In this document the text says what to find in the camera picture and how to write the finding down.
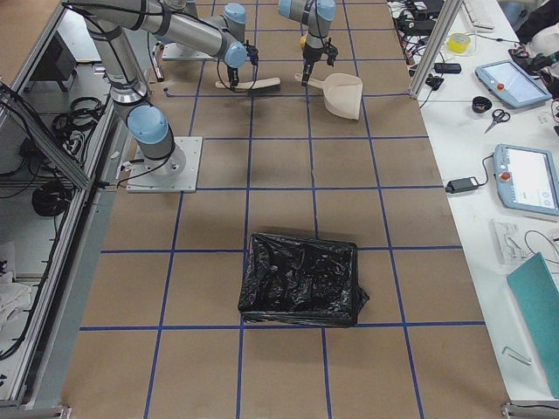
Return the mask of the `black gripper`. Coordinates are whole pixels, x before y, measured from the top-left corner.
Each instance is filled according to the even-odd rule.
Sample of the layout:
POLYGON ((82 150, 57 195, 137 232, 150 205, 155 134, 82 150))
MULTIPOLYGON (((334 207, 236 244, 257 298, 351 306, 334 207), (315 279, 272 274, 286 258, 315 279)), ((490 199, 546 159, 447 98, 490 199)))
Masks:
POLYGON ((226 51, 226 66, 229 86, 237 87, 239 83, 238 69, 249 59, 253 66, 259 62, 259 51, 248 40, 236 41, 226 51))
POLYGON ((301 74, 301 85, 307 86, 307 81, 311 77, 314 64, 321 60, 323 55, 327 56, 327 65, 334 66, 338 55, 338 49, 332 44, 331 38, 319 42, 318 47, 311 46, 307 41, 303 47, 304 66, 301 74))

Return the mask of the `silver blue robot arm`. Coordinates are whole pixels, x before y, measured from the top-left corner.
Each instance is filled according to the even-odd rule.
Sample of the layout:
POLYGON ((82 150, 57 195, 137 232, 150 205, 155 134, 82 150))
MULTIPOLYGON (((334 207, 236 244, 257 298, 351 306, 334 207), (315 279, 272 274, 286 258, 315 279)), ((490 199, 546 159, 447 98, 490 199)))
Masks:
POLYGON ((304 59, 301 84, 307 85, 312 75, 314 64, 327 56, 327 65, 335 64, 338 50, 328 36, 335 19, 336 3, 334 0, 279 0, 278 13, 294 22, 307 27, 303 46, 304 59))
POLYGON ((257 50, 245 42, 243 5, 228 3, 218 16, 201 19, 189 1, 68 1, 80 14, 104 65, 115 109, 154 164, 177 155, 172 130, 162 111, 150 103, 148 81, 126 31, 145 31, 225 63, 235 72, 257 50))

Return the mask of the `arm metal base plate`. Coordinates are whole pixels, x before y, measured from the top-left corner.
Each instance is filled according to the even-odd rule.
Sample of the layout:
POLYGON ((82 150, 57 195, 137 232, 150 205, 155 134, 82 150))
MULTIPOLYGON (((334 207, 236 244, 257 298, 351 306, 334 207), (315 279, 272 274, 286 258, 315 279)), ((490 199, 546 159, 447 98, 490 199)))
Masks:
POLYGON ((161 162, 146 160, 139 146, 136 146, 135 159, 141 162, 131 166, 126 190, 130 193, 174 193, 197 190, 197 178, 203 148, 201 136, 177 136, 175 151, 169 160, 157 170, 161 162))
POLYGON ((168 43, 163 47, 162 59, 165 61, 205 61, 213 60, 213 57, 186 45, 168 43))

